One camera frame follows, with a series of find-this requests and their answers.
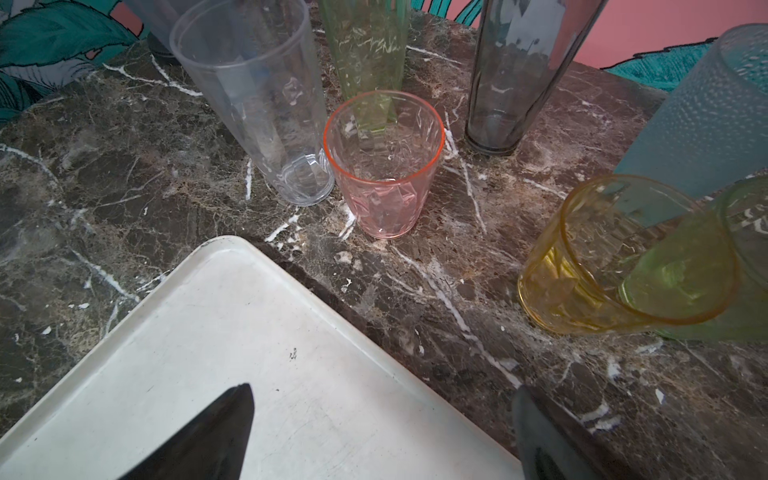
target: textured plastic cup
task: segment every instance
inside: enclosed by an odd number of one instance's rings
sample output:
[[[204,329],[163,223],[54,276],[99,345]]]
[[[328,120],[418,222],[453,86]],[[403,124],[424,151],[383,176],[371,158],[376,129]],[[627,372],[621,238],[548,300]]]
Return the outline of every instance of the textured plastic cup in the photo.
[[[518,291],[550,331],[636,332],[714,318],[733,299],[738,270],[714,212],[654,180],[612,175],[568,195]]]
[[[331,114],[323,144],[363,231],[397,238],[413,228],[445,144],[430,104],[401,91],[360,94]]]
[[[768,167],[768,24],[718,38],[614,171],[701,198]]]
[[[305,207],[330,193],[323,84],[303,0],[204,0],[176,22],[170,46],[281,197]]]

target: clear plastic cup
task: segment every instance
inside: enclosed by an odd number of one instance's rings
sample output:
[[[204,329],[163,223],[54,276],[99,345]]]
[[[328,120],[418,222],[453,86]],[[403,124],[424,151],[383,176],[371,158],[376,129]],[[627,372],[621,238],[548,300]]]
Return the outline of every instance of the clear plastic cup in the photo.
[[[204,0],[176,22],[170,46],[280,196],[304,207],[330,193],[325,99],[304,0]]]
[[[401,91],[358,95],[331,114],[323,143],[364,232],[397,238],[413,228],[445,143],[430,104]]]

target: plastic cup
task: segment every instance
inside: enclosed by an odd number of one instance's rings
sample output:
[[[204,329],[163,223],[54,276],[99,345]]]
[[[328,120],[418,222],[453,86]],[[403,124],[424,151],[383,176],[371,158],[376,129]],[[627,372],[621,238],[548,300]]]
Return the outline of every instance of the plastic cup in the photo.
[[[733,299],[738,271],[714,212],[667,185],[613,175],[568,195],[518,291],[553,332],[635,332],[714,318]]]
[[[333,189],[310,12],[304,0],[204,0],[171,49],[281,197],[314,205]]]
[[[375,238],[397,238],[413,228],[444,143],[442,121],[430,104],[387,90],[342,104],[323,135],[344,200]]]

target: pink wall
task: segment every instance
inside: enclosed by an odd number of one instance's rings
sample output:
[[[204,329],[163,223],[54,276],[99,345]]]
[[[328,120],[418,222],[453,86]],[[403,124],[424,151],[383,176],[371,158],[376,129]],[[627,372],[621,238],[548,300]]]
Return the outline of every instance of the pink wall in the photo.
[[[453,0],[447,17],[456,18],[469,1]],[[425,11],[430,3],[424,2]],[[756,22],[768,23],[768,0],[608,0],[576,61],[610,67],[636,53],[704,41]]]

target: tall clear tumbler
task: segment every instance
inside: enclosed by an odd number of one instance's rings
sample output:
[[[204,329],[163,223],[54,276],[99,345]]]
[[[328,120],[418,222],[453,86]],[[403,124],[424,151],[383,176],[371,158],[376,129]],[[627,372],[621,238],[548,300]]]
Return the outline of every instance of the tall clear tumbler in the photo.
[[[466,137],[475,150],[515,149],[607,0],[485,0]]]
[[[281,197],[314,205],[333,189],[326,107],[304,0],[204,0],[171,49]]]
[[[661,105],[615,173],[700,198],[768,167],[768,24],[715,41]]]

